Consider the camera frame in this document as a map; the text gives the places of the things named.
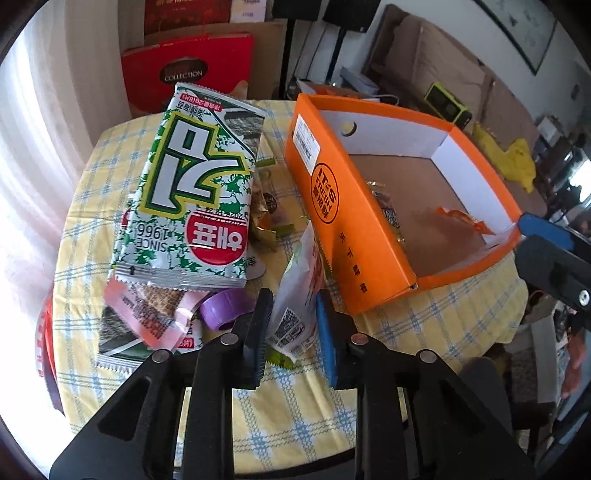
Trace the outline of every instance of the pink package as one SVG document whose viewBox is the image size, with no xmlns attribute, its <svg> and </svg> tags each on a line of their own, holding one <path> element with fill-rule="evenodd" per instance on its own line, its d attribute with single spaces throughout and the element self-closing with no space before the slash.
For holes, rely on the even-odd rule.
<svg viewBox="0 0 591 480">
<path fill-rule="evenodd" d="M 112 278 L 105 287 L 105 303 L 151 349 L 174 351 L 185 338 L 191 317 L 209 295 L 165 288 L 127 285 Z"/>
</svg>

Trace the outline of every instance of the orange cardboard box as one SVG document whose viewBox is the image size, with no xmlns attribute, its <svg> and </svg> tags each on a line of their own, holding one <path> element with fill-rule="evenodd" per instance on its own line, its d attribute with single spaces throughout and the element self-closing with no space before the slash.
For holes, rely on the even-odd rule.
<svg viewBox="0 0 591 480">
<path fill-rule="evenodd" d="M 454 125 L 364 100 L 300 94 L 285 159 L 349 313 L 476 275 L 520 238 L 521 211 Z M 392 202 L 399 243 L 368 181 Z M 494 235 L 437 213 L 462 210 Z"/>
</svg>

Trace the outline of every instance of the white snack bag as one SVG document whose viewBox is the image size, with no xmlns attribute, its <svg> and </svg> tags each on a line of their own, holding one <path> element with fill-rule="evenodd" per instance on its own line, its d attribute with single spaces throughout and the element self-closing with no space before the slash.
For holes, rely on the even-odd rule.
<svg viewBox="0 0 591 480">
<path fill-rule="evenodd" d="M 310 222 L 281 279 L 267 330 L 269 345 L 294 362 L 316 340 L 316 294 L 324 286 L 322 272 Z"/>
</svg>

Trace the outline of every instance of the purple tape roll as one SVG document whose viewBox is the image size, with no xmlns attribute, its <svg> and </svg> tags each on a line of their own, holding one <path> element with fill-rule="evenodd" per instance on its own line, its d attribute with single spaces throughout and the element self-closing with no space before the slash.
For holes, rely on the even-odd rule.
<svg viewBox="0 0 591 480">
<path fill-rule="evenodd" d="M 252 312 L 254 308 L 254 302 L 245 288 L 230 288 L 204 301 L 199 313 L 211 330 L 228 330 L 236 318 Z"/>
</svg>

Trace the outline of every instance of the red gift box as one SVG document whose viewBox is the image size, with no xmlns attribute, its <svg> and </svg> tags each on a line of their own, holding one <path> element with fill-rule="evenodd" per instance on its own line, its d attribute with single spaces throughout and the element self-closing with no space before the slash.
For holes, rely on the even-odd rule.
<svg viewBox="0 0 591 480">
<path fill-rule="evenodd" d="M 133 115 L 166 110 L 177 82 L 246 99 L 252 45 L 247 33 L 201 35 L 124 52 L 121 65 Z"/>
<path fill-rule="evenodd" d="M 208 23 L 227 23 L 231 0 L 146 0 L 144 34 Z"/>
</svg>

